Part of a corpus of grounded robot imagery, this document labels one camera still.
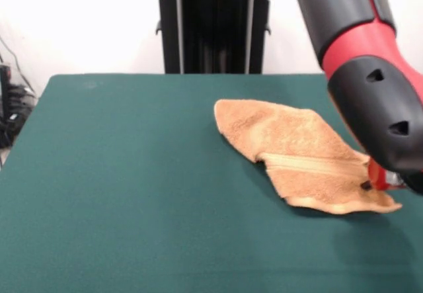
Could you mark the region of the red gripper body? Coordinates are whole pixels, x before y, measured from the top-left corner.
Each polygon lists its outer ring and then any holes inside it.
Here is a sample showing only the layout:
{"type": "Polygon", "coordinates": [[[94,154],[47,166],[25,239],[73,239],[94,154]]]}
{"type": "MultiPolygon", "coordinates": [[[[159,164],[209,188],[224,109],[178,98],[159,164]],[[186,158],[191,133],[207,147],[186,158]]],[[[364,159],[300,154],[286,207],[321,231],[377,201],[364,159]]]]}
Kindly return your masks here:
{"type": "Polygon", "coordinates": [[[369,181],[377,190],[392,190],[406,188],[398,173],[382,168],[375,160],[370,159],[367,165],[369,181]]]}

